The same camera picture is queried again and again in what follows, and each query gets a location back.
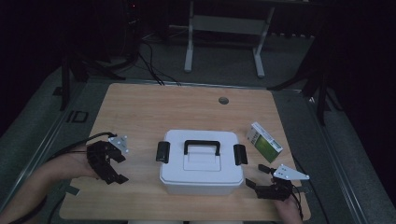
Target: green box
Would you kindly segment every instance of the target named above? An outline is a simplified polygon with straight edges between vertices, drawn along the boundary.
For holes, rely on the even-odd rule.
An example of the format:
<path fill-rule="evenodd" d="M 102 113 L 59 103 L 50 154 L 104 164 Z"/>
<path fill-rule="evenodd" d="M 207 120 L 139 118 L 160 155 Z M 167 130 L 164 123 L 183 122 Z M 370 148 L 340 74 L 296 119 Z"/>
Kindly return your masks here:
<path fill-rule="evenodd" d="M 258 123 L 251 124 L 247 140 L 257 148 L 270 163 L 273 162 L 283 147 Z"/>

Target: box lid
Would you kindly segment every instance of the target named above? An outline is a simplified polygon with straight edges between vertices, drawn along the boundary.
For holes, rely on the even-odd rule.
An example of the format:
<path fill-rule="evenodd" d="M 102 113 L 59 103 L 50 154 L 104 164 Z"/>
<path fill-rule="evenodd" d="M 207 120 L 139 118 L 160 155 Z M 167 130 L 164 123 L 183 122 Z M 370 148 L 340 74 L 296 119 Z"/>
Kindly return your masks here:
<path fill-rule="evenodd" d="M 228 186 L 243 182 L 243 171 L 235 164 L 235 133 L 171 130 L 164 141 L 170 143 L 169 161 L 161 167 L 165 184 Z"/>

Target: wooden table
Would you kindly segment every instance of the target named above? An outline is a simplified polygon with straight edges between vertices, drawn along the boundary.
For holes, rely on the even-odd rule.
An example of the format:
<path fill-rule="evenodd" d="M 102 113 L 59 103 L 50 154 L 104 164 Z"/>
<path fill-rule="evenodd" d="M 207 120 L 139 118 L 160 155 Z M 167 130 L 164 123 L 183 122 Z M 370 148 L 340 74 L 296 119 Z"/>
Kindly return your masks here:
<path fill-rule="evenodd" d="M 229 100 L 227 105 L 220 97 Z M 284 150 L 271 164 L 246 138 L 250 124 L 258 121 Z M 111 162 L 130 180 L 107 185 L 88 177 L 73 179 L 80 189 L 67 194 L 60 216 L 67 219 L 135 220 L 279 220 L 271 200 L 258 199 L 242 184 L 226 196 L 170 195 L 161 182 L 161 163 L 155 161 L 157 144 L 167 131 L 193 129 L 229 131 L 247 148 L 244 176 L 260 185 L 271 185 L 271 176 L 258 164 L 295 168 L 272 93 L 264 90 L 193 86 L 112 84 L 100 108 L 92 135 L 112 132 L 128 136 L 126 161 Z M 311 214 L 302 193 L 304 219 Z"/>

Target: table hole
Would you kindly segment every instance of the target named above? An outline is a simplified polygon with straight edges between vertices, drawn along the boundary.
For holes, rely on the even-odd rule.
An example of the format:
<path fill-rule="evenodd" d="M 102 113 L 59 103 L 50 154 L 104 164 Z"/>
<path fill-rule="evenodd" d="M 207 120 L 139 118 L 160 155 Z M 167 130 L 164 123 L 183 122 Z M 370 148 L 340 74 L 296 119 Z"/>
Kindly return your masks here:
<path fill-rule="evenodd" d="M 230 101 L 228 100 L 228 98 L 227 98 L 227 97 L 224 97 L 224 96 L 221 96 L 221 97 L 219 98 L 219 102 L 220 102 L 222 105 L 227 105 L 228 103 L 230 103 Z"/>

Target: white plastic box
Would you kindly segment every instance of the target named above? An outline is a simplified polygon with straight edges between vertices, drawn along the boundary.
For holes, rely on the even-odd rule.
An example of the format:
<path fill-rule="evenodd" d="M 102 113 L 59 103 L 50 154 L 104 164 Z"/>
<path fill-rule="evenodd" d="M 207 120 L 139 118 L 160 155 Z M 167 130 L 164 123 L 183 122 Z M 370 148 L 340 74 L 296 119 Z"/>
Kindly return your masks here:
<path fill-rule="evenodd" d="M 246 151 L 235 133 L 171 130 L 164 142 L 169 143 L 169 150 L 160 179 L 169 193 L 226 195 L 244 182 L 240 164 L 247 163 Z M 242 150 L 235 151 L 235 146 Z"/>

